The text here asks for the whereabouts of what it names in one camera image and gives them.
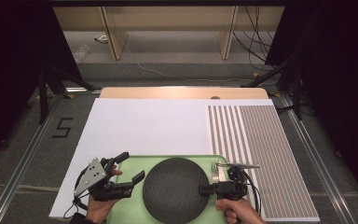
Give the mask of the green plastic tray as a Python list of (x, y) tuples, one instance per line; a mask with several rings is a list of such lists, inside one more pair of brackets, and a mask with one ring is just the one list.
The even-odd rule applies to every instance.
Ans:
[[(117, 178), (118, 183), (130, 182), (131, 179), (140, 173), (145, 172), (145, 178), (151, 169), (159, 162), (169, 158), (185, 158), (195, 162), (201, 167), (209, 179), (209, 184), (216, 184), (212, 180), (211, 167), (214, 162), (221, 160), (223, 163), (226, 160), (221, 156), (131, 156), (126, 161), (123, 161), (118, 169), (124, 172), (124, 175)], [(163, 224), (153, 218), (146, 210), (143, 201), (143, 185), (145, 179), (138, 183), (132, 190), (129, 199), (123, 199), (114, 206), (110, 212), (107, 223), (108, 224)], [(217, 195), (206, 196), (209, 198), (206, 208), (195, 220), (188, 224), (224, 224), (224, 215), (215, 210), (215, 201), (218, 200)]]

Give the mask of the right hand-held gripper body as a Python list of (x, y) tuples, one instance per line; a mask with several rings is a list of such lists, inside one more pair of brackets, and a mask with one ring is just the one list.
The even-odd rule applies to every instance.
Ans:
[(238, 201), (248, 194), (248, 187), (251, 187), (256, 201), (259, 200), (259, 191), (252, 178), (245, 172), (246, 169), (256, 169), (259, 165), (243, 163), (223, 163), (226, 169), (226, 182), (218, 181), (216, 195), (218, 199), (229, 199)]

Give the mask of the black textured round plate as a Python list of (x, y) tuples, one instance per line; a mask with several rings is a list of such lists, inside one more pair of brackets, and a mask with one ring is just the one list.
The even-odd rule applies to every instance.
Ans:
[(188, 224), (204, 211), (209, 201), (199, 193), (199, 185), (209, 179), (195, 162), (169, 158), (147, 174), (143, 201), (149, 214), (163, 224)]

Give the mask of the person's right hand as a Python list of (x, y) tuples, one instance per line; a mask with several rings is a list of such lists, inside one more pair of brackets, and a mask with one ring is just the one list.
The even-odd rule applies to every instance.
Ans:
[(231, 201), (220, 199), (215, 202), (215, 209), (226, 214), (228, 224), (236, 224), (237, 220), (241, 224), (267, 224), (267, 222), (255, 211), (250, 203), (241, 199)]

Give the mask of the black metal stand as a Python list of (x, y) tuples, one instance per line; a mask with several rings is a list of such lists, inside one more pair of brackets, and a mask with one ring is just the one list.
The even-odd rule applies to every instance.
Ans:
[(259, 84), (265, 82), (266, 80), (280, 74), (281, 77), (278, 80), (277, 88), (279, 91), (287, 91), (290, 86), (293, 87), (293, 104), (290, 106), (295, 112), (296, 117), (299, 120), (302, 120), (300, 112), (300, 70), (296, 63), (287, 60), (275, 67), (271, 71), (267, 72), (265, 75), (257, 78), (256, 80), (251, 81), (249, 84), (243, 85), (244, 88), (255, 88)]
[(48, 94), (47, 87), (53, 91), (54, 94), (64, 94), (66, 88), (63, 86), (62, 82), (64, 80), (69, 80), (75, 83), (76, 85), (86, 89), (87, 91), (100, 91), (100, 87), (95, 87), (87, 82), (85, 82), (80, 77), (75, 77), (59, 68), (54, 66), (45, 66), (41, 69), (38, 75), (38, 91), (39, 91), (39, 103), (40, 103), (40, 120), (39, 123), (42, 124), (48, 117)]

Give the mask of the metal table knife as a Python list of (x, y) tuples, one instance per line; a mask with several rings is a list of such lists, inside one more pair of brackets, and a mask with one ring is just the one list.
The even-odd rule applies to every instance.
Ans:
[(226, 182), (227, 181), (227, 177), (226, 177), (227, 172), (226, 172), (225, 166), (223, 165), (223, 162), (221, 160), (218, 160), (216, 167), (218, 170), (219, 181)]

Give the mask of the black curtain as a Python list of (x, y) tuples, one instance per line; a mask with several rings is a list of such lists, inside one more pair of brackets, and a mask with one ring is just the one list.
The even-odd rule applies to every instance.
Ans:
[(321, 30), (301, 64), (303, 90), (358, 182), (358, 0), (295, 0), (284, 9), (270, 57), (281, 63), (324, 1)]
[(0, 0), (0, 142), (34, 93), (41, 72), (81, 79), (49, 0)]

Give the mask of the beige wooden desk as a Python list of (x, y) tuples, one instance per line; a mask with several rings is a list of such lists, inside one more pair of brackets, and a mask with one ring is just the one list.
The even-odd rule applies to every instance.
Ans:
[(119, 60), (129, 31), (212, 31), (221, 57), (229, 57), (233, 33), (275, 32), (283, 7), (55, 7), (64, 31), (103, 31), (114, 60)]

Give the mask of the person's left hand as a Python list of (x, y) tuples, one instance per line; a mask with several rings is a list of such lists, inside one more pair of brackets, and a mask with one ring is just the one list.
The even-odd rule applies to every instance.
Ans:
[(118, 200), (100, 202), (89, 196), (88, 211), (85, 219), (95, 224), (102, 224), (116, 203), (118, 203)]

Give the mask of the clear plastic wrapper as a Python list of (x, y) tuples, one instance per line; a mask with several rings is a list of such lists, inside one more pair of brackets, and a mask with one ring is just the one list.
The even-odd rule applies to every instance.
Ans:
[(87, 57), (88, 53), (90, 51), (90, 48), (88, 45), (81, 45), (77, 48), (77, 50), (73, 53), (73, 57), (75, 59), (76, 63), (82, 63), (85, 58)]

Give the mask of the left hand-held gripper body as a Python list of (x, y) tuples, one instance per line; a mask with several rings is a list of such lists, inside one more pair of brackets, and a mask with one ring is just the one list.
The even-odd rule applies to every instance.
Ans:
[(80, 173), (75, 189), (74, 201), (80, 202), (81, 195), (87, 190), (94, 201), (107, 202), (117, 199), (130, 198), (135, 186), (133, 182), (114, 183), (113, 166), (121, 163), (123, 159), (94, 158)]

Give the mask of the metal fork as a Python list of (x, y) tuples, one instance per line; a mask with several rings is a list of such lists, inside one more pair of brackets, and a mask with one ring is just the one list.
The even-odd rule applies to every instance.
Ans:
[(214, 162), (211, 167), (211, 176), (214, 183), (217, 183), (219, 181), (219, 173), (217, 168), (217, 163)]

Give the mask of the striped grey placemat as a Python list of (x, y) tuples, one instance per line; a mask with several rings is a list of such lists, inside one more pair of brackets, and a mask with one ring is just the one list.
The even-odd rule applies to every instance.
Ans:
[(270, 223), (320, 221), (272, 105), (210, 105), (213, 152), (228, 162), (253, 164), (246, 173)]

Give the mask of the aluminium floor rail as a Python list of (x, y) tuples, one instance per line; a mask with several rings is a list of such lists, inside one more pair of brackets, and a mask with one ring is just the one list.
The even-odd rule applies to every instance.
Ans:
[(350, 211), (347, 201), (345, 200), (343, 194), (340, 192), (336, 182), (328, 171), (327, 166), (323, 162), (323, 159), (321, 158), (316, 146), (311, 140), (303, 121), (299, 119), (297, 114), (294, 112), (294, 103), (291, 101), (288, 93), (282, 94), (282, 103), (284, 106), (289, 106), (288, 114), (290, 120), (292, 121), (296, 132), (301, 139), (307, 154), (310, 157), (310, 161), (314, 167), (314, 170), (317, 173), (339, 220), (342, 224), (356, 224), (355, 217)]
[(40, 143), (45, 135), (46, 129), (49, 126), (52, 114), (55, 112), (57, 105), (61, 102), (62, 96), (55, 95), (48, 98), (47, 114), (42, 121), (37, 122), (37, 127), (33, 131), (33, 136), (30, 141), (27, 142), (26, 149), (21, 154), (21, 159), (15, 166), (9, 166), (4, 164), (5, 167), (10, 168), (12, 173), (8, 181), (0, 186), (0, 222), (2, 221), (10, 203), (12, 202), (18, 187), (23, 180), (31, 162), (34, 158), (34, 154), (38, 150)]

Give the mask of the white board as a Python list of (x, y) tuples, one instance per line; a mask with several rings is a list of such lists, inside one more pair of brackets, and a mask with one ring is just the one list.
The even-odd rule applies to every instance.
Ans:
[(208, 117), (210, 105), (274, 106), (270, 99), (95, 100), (50, 217), (63, 218), (74, 213), (72, 200), (76, 179), (94, 158), (114, 158), (124, 151), (129, 152), (130, 157), (221, 156), (213, 152)]

